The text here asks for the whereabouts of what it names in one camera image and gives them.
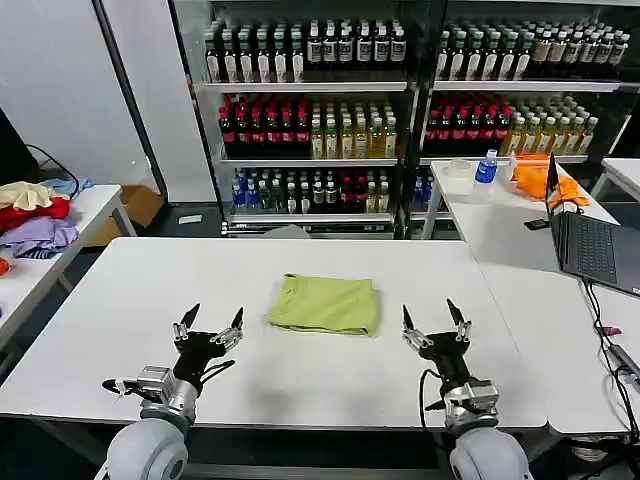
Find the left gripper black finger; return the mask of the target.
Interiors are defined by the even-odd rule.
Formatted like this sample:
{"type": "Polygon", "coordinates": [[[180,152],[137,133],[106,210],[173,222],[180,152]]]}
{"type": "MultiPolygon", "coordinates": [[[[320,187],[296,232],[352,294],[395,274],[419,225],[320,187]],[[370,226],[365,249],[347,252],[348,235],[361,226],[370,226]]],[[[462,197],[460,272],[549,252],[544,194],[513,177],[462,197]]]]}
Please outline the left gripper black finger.
{"type": "Polygon", "coordinates": [[[233,349],[243,338],[244,308],[240,307],[228,328],[214,335],[210,343],[225,351],[233,349]]]}
{"type": "Polygon", "coordinates": [[[173,324],[175,342],[186,341],[188,339],[189,331],[197,316],[199,308],[200,308],[200,304],[197,303],[183,315],[179,323],[173,324]]]}

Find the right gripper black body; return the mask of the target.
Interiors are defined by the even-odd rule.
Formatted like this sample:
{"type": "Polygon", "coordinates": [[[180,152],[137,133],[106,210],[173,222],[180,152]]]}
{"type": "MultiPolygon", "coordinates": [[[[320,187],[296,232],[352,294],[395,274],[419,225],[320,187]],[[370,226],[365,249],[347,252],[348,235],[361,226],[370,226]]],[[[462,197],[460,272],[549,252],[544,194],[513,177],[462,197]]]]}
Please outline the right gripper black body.
{"type": "Polygon", "coordinates": [[[427,336],[428,342],[419,348],[419,356],[432,361],[444,384],[462,385],[470,378],[464,355],[470,347],[468,339],[458,338],[454,332],[442,332],[427,336]]]}

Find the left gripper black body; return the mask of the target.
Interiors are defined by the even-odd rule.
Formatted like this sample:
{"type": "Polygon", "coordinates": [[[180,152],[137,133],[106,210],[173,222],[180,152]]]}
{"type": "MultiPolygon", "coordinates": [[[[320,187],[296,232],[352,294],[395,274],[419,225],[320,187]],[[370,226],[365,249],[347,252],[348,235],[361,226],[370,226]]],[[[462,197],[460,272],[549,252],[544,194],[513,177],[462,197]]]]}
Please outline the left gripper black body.
{"type": "Polygon", "coordinates": [[[202,376],[207,364],[216,358],[222,358],[226,349],[221,344],[212,342],[214,334],[206,332],[187,333],[186,338],[174,341],[179,357],[173,367],[174,377],[186,381],[194,388],[202,388],[202,376]]]}

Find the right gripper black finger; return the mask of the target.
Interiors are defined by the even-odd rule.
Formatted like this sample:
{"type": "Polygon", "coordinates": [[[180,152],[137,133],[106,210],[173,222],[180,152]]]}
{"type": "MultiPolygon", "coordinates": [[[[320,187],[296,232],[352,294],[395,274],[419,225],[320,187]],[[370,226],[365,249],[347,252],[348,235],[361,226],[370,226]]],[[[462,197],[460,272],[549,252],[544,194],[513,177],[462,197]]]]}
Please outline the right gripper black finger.
{"type": "Polygon", "coordinates": [[[402,338],[413,350],[423,350],[433,345],[433,341],[419,329],[416,329],[406,305],[402,306],[403,332],[402,338]]]}
{"type": "Polygon", "coordinates": [[[454,325],[457,328],[456,341],[469,343],[469,333],[472,322],[464,318],[462,311],[454,304],[454,302],[450,298],[448,298],[446,302],[454,325]]]}

